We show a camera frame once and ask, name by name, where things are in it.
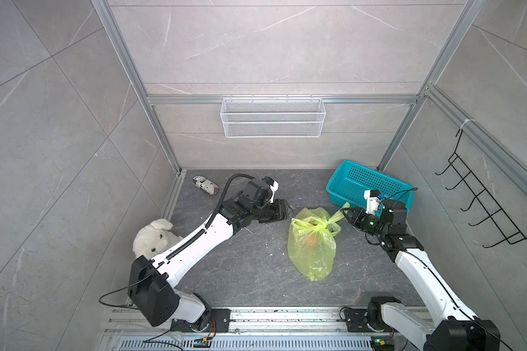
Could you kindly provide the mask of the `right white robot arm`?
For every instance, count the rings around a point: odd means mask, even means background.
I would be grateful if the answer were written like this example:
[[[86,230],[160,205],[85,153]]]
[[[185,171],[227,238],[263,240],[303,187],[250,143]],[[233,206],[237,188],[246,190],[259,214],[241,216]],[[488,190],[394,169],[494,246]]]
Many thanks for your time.
[[[408,234],[408,211],[398,200],[381,202],[381,216],[360,207],[341,209],[345,219],[377,238],[390,260],[412,283],[430,314],[427,322],[389,296],[373,297],[365,319],[373,332],[396,331],[419,350],[499,350],[500,332],[482,320],[445,282],[419,240]]]

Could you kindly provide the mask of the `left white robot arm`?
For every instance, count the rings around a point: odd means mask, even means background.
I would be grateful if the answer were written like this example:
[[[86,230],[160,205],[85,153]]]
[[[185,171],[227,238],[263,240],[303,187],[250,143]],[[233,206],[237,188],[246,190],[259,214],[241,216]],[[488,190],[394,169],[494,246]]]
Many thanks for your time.
[[[276,198],[278,183],[274,179],[247,179],[237,195],[220,197],[209,219],[178,244],[149,259],[141,255],[133,262],[127,295],[150,326],[181,320],[197,330],[204,329],[212,308],[200,295],[177,290],[180,280],[205,255],[252,222],[288,218],[292,208],[287,200]]]

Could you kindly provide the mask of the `red peach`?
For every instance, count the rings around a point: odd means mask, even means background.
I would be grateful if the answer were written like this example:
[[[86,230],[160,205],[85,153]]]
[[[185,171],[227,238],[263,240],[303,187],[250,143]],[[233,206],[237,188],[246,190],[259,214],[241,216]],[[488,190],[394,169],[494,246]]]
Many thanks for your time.
[[[307,247],[315,247],[319,242],[319,236],[316,234],[307,235],[304,239],[304,244]]]

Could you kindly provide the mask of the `yellow-green plastic bag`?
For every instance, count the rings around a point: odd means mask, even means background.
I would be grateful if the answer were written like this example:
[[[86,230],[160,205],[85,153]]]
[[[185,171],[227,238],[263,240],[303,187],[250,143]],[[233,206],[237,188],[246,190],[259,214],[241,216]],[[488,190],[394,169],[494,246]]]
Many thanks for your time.
[[[339,221],[344,219],[346,203],[334,214],[324,208],[303,208],[291,220],[288,233],[288,257],[297,270],[311,281],[329,276],[334,264],[337,244],[335,237],[341,232]]]

